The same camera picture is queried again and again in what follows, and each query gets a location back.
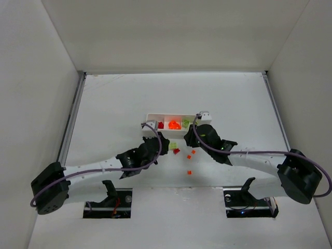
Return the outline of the small red lego piece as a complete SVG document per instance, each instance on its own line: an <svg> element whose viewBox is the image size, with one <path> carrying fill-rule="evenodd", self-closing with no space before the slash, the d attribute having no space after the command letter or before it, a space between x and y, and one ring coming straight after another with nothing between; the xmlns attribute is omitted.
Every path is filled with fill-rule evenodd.
<svg viewBox="0 0 332 249"><path fill-rule="evenodd" d="M179 152L180 152L179 148L176 148L176 149L173 150L173 154L175 154L175 155L178 154Z"/></svg>

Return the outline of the orange round lego disc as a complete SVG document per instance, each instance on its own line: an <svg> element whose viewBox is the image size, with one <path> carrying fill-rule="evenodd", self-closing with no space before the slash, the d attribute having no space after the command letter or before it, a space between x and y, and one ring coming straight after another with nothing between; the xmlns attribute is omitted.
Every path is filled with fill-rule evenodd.
<svg viewBox="0 0 332 249"><path fill-rule="evenodd" d="M170 130L181 130L182 129L182 126L181 126L181 123L176 121L176 120L171 120L169 121L168 123L168 128Z"/></svg>

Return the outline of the red half-round lego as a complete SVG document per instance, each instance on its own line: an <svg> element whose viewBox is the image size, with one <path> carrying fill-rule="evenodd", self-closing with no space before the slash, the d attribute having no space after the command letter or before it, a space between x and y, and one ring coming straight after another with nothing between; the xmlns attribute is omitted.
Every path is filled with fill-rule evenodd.
<svg viewBox="0 0 332 249"><path fill-rule="evenodd" d="M158 129L163 129L163 128L164 128L163 122L158 122Z"/></svg>

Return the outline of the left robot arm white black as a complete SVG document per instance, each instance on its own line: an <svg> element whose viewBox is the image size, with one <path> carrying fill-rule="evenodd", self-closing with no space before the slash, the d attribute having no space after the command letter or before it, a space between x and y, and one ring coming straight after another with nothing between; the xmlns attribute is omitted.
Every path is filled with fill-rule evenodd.
<svg viewBox="0 0 332 249"><path fill-rule="evenodd" d="M30 206L39 215L46 215L64 204L81 202L85 197L93 202L109 200L114 192L114 180L136 176L157 164L158 157L168 153L169 144L157 132L155 137L144 137L139 147L104 161L73 167L53 162L32 180Z"/></svg>

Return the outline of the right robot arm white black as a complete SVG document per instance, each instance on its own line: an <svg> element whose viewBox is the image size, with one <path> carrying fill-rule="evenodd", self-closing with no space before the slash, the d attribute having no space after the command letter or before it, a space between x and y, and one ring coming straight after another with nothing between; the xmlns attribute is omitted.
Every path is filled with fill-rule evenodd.
<svg viewBox="0 0 332 249"><path fill-rule="evenodd" d="M321 172L299 150L258 154L237 142L221 139L210 124L190 125L184 140L188 147L202 148L218 163L267 173L267 178L249 177L242 187L255 199L290 197L309 204L322 179Z"/></svg>

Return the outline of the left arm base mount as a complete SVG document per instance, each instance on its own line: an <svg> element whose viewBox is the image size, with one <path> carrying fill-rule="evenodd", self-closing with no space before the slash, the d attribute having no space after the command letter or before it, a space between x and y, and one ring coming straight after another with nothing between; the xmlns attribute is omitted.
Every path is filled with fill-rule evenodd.
<svg viewBox="0 0 332 249"><path fill-rule="evenodd" d="M129 219L131 218L132 188L115 188L110 180L102 181L106 196L101 201L85 202L84 219Z"/></svg>

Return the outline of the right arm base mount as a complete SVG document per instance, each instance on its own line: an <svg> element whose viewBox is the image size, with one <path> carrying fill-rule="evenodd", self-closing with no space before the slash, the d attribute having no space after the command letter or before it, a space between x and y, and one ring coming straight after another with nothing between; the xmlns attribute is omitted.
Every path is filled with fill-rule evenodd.
<svg viewBox="0 0 332 249"><path fill-rule="evenodd" d="M279 208L275 198L256 199L249 193L251 177L242 187L227 187L223 189L225 211L227 218L276 218Z"/></svg>

